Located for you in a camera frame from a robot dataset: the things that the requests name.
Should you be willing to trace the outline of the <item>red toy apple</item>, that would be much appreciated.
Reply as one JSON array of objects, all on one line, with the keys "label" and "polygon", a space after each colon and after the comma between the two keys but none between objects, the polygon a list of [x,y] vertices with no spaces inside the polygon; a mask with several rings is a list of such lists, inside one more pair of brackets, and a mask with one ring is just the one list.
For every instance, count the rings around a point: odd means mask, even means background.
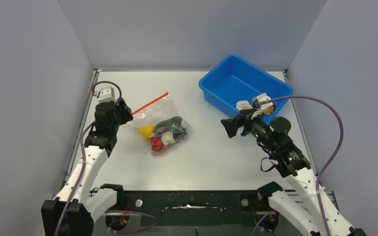
[{"label": "red toy apple", "polygon": [[151,139],[151,151],[153,153],[162,153],[166,149],[167,145],[165,145],[161,137],[157,136]]}]

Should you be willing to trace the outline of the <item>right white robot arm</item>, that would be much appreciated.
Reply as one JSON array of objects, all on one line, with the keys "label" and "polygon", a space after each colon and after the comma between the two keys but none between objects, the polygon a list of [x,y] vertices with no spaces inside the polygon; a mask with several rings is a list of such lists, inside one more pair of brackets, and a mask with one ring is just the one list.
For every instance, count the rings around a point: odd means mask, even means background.
[{"label": "right white robot arm", "polygon": [[268,154],[273,168],[304,204],[301,207],[280,185],[271,182],[258,189],[260,208],[277,211],[304,236],[365,235],[363,229],[353,227],[341,215],[324,188],[316,182],[310,162],[288,135],[291,129],[289,120],[275,117],[266,124],[261,116],[253,116],[253,109],[247,109],[220,122],[230,138],[237,134],[239,128],[243,128],[241,136],[253,135],[257,145]]}]

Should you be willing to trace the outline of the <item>dark toy grapes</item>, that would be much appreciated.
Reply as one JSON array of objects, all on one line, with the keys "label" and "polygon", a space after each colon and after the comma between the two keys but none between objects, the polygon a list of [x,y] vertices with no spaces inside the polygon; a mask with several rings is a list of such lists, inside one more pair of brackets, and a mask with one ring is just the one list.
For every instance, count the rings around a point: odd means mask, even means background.
[{"label": "dark toy grapes", "polygon": [[173,139],[178,140],[188,134],[188,126],[174,124],[172,125],[171,131],[173,134]]}]

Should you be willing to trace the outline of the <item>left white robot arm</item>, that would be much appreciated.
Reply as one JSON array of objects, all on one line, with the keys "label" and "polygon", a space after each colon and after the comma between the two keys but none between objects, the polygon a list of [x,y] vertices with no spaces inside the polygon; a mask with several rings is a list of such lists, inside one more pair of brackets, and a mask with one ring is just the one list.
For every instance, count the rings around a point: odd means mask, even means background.
[{"label": "left white robot arm", "polygon": [[90,236],[94,223],[117,203],[120,185],[108,185],[89,199],[88,195],[99,170],[109,158],[117,142],[121,125],[133,119],[131,109],[119,98],[99,101],[95,107],[95,121],[81,138],[81,158],[61,191],[41,207],[44,233],[47,236]]}]

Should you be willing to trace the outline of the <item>white toy garlic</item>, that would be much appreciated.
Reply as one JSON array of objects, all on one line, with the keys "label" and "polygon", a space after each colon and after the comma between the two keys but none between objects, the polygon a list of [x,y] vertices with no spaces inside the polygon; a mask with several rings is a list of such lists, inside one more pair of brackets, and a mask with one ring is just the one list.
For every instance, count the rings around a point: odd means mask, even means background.
[{"label": "white toy garlic", "polygon": [[161,139],[162,143],[166,146],[175,143],[175,139],[173,137],[173,132],[171,132],[171,131],[163,133],[160,139]]}]

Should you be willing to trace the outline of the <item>yellow toy pepper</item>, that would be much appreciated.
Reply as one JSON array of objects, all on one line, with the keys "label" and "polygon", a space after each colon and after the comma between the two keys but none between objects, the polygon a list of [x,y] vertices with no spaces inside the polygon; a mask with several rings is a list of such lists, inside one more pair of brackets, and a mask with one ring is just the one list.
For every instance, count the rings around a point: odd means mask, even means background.
[{"label": "yellow toy pepper", "polygon": [[144,139],[150,140],[153,136],[154,129],[155,127],[153,125],[147,125],[137,128],[137,131]]}]

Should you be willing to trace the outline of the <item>clear zip top bag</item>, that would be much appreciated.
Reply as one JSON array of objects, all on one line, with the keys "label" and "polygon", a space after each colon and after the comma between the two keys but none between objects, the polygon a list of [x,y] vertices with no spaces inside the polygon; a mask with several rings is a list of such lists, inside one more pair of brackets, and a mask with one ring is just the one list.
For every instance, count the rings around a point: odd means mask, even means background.
[{"label": "clear zip top bag", "polygon": [[152,155],[162,155],[186,139],[192,130],[168,92],[132,112],[132,115],[131,126],[150,145]]}]

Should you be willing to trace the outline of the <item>purple toy eggplant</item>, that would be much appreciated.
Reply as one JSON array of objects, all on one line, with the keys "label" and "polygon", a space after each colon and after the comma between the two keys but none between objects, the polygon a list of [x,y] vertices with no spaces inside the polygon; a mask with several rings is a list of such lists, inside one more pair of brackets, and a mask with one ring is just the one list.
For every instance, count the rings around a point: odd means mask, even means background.
[{"label": "purple toy eggplant", "polygon": [[165,132],[167,132],[167,131],[168,131],[168,129],[167,129],[166,127],[162,127],[162,128],[157,129],[157,130],[154,132],[154,134],[155,134],[156,137],[157,137],[157,136],[162,136],[163,133],[165,133]]}]

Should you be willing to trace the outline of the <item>green toy avocado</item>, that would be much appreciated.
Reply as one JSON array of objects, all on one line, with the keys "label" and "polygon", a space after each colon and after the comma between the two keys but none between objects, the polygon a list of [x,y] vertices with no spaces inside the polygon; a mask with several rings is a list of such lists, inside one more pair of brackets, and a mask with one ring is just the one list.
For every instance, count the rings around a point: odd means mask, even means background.
[{"label": "green toy avocado", "polygon": [[168,118],[166,120],[163,120],[163,121],[161,121],[161,122],[159,122],[158,124],[155,125],[155,130],[162,128],[162,127],[165,127],[165,126],[169,127],[174,123],[181,125],[182,118],[180,116],[174,116],[174,117]]}]

